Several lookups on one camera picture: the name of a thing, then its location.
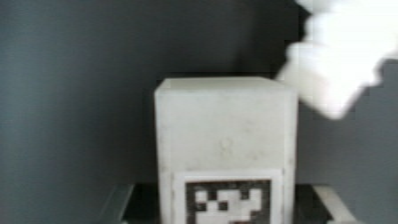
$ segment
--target black base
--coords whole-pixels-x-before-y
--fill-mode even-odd
[[[137,184],[123,215],[126,224],[160,224],[158,186]],[[295,224],[325,224],[332,220],[311,185],[295,188]]]

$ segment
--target block side face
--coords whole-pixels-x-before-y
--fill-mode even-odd
[[[284,167],[295,141],[295,123],[286,120],[292,100],[290,94],[169,94],[160,122],[174,161],[167,169]]]

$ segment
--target dark wall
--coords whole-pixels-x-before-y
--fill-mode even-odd
[[[306,13],[293,0],[4,0],[0,15],[0,223],[85,224],[112,186],[157,180],[158,82],[272,77]],[[300,111],[299,181],[368,223],[398,219],[393,79],[345,121]]]

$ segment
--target white block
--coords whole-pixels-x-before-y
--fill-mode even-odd
[[[297,94],[260,77],[157,90],[162,224],[292,224]]]

